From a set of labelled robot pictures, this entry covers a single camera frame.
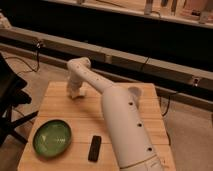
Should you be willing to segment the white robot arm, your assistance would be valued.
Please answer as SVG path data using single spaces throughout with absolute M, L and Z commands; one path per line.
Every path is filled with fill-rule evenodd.
M 67 89 L 72 98 L 82 95 L 87 82 L 101 94 L 101 109 L 120 171 L 164 171 L 138 109 L 138 97 L 129 89 L 96 74 L 87 57 L 67 62 Z

